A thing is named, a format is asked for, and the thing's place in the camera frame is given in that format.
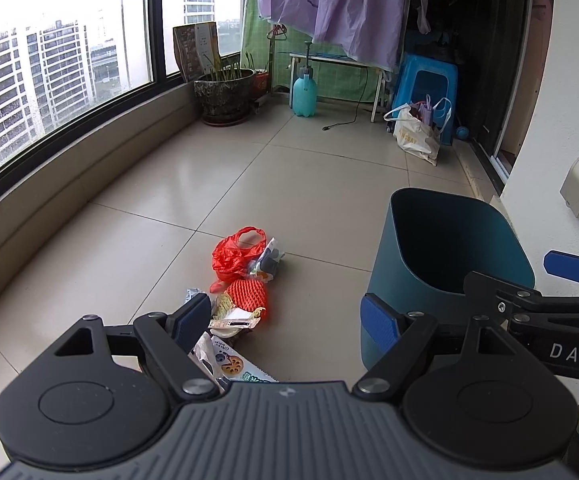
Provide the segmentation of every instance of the stool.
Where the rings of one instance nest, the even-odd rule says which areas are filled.
[[[444,97],[449,99],[452,107],[451,113],[452,115],[456,114],[458,88],[458,68],[456,65],[416,54],[405,54],[399,81],[398,91],[392,101],[392,108],[407,103],[425,101],[426,95],[429,94],[432,105]],[[439,129],[445,122],[445,115],[448,110],[449,104],[445,101],[434,111],[434,124]],[[454,117],[450,117],[441,135],[441,144],[451,144],[453,133]]]

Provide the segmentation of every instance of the trash pile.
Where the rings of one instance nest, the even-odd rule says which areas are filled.
[[[250,233],[260,238],[254,245],[240,240]],[[211,335],[205,332],[192,353],[222,388],[229,381],[276,382],[224,340],[233,343],[266,316],[269,307],[266,284],[274,279],[284,254],[275,238],[268,242],[265,231],[251,226],[224,238],[212,252],[217,280],[209,291],[217,296],[212,302],[208,327]],[[199,288],[189,289],[185,302],[201,292]]]

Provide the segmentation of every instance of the tile floor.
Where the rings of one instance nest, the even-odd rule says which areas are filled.
[[[472,194],[453,150],[432,167],[405,155],[380,123],[319,105],[313,118],[270,104],[253,120],[195,123],[97,196],[0,297],[0,391],[80,316],[106,324],[181,305],[214,280],[220,237],[255,225],[287,251],[270,316],[238,349],[279,380],[364,369],[359,300],[391,193],[417,186]],[[0,446],[0,468],[6,457]]]

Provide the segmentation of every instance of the ribbed gray surface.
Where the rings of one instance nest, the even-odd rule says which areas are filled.
[[[557,462],[513,473],[478,471],[450,462],[410,436],[390,405],[357,400],[344,383],[236,383],[219,400],[183,408],[152,449],[124,464],[73,474],[17,463],[3,471],[0,480],[76,476],[80,480],[575,478]]]

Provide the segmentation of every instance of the purple cloth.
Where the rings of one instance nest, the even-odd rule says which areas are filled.
[[[315,43],[340,45],[357,61],[392,71],[404,0],[258,0],[263,18],[284,23]]]

